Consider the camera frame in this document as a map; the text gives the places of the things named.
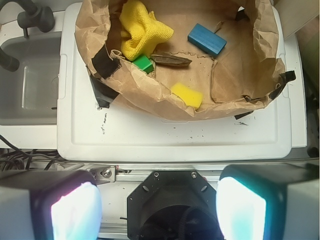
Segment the gripper left finger translucent pad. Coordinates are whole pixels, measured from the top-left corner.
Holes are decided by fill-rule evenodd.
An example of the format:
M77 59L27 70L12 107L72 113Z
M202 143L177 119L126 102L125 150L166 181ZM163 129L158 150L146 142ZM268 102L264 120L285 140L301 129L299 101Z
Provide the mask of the gripper left finger translucent pad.
M85 170L8 170L0 174L2 240L95 240L100 190Z

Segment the gripper right finger translucent pad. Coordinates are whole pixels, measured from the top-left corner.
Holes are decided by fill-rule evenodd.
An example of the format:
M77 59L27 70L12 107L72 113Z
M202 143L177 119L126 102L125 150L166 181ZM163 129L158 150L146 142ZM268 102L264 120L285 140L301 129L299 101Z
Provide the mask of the gripper right finger translucent pad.
M227 165L217 184L216 213L227 240L318 240L319 166Z

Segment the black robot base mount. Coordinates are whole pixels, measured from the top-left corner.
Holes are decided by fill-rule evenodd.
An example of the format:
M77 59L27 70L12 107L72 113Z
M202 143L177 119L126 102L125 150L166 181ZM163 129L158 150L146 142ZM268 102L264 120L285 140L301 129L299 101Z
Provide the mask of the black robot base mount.
M223 240L217 191L196 170L155 170L127 197L131 240Z

